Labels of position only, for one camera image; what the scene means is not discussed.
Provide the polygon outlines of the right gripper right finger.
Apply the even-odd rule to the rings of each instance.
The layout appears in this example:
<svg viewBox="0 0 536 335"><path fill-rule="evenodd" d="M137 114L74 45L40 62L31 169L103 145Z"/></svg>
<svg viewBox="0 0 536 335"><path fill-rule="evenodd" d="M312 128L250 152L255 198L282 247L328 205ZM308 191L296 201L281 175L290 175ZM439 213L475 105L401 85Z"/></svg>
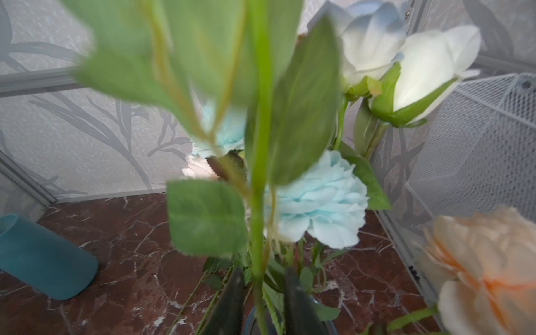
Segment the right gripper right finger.
<svg viewBox="0 0 536 335"><path fill-rule="evenodd" d="M286 268L285 272L284 314L286 334L328 334L314 310L311 298L291 267Z"/></svg>

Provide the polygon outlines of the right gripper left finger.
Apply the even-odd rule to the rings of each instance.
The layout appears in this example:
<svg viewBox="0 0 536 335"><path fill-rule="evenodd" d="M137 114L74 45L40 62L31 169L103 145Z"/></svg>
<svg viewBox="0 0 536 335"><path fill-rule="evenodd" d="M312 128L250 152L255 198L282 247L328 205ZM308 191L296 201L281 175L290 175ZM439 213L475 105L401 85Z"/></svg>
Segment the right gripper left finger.
<svg viewBox="0 0 536 335"><path fill-rule="evenodd" d="M245 296L246 284L244 281L244 272L241 268L235 269L223 290L223 294L214 312L203 327L201 334L241 334Z"/></svg>

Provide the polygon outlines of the teal ceramic vase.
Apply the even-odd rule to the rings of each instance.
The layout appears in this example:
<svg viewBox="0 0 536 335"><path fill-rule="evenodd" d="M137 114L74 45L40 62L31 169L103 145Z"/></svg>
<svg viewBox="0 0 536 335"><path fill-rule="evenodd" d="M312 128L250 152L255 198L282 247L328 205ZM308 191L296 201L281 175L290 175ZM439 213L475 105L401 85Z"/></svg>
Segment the teal ceramic vase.
<svg viewBox="0 0 536 335"><path fill-rule="evenodd" d="M1 270L55 300L69 300L94 279L90 253L18 215L1 217Z"/></svg>

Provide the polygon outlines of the blue purple glass vase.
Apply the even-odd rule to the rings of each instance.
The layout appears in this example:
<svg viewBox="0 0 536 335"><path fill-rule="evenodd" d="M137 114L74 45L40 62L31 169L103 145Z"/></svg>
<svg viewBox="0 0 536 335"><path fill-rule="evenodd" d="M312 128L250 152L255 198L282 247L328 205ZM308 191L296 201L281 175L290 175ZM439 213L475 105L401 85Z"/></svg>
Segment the blue purple glass vase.
<svg viewBox="0 0 536 335"><path fill-rule="evenodd" d="M340 309L327 307L325 305L322 305L318 300L313 300L313 306L315 311L319 312L319 319L322 321L322 324L324 328L326 329L327 333L329 335L338 335L339 332L335 327L335 324L333 322L334 319L328 320L327 317L335 317L338 318L340 314ZM244 329L242 331L245 335L260 335L261 332L258 327L257 319L255 316L256 309L253 308L250 314L248 315L248 318L245 322ZM265 307L265 317L267 319L267 328L269 331L269 334L276 335L276 327L272 322L271 316L269 314L269 311L267 307Z"/></svg>

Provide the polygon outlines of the cream peach flower stem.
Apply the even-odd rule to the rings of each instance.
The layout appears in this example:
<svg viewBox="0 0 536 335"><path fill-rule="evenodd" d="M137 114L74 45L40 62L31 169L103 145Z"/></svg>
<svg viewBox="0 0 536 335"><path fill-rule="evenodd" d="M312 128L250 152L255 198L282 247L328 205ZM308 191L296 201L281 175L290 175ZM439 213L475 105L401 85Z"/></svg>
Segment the cream peach flower stem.
<svg viewBox="0 0 536 335"><path fill-rule="evenodd" d="M513 207L437 216L419 265L448 334L535 333L535 223Z"/></svg>

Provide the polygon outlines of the white rose stem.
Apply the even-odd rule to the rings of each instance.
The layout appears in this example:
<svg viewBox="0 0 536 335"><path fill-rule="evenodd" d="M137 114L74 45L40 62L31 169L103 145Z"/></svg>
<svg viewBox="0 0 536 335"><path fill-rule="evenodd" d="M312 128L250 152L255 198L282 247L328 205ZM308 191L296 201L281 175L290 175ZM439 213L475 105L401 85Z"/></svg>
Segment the white rose stem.
<svg viewBox="0 0 536 335"><path fill-rule="evenodd" d="M342 48L339 118L361 100L354 147L366 159L389 127L425 124L460 82L479 73L470 68L482 42L474 25L410 35L402 9L392 2L357 1L343 8L326 1L308 29L324 16L332 19Z"/></svg>

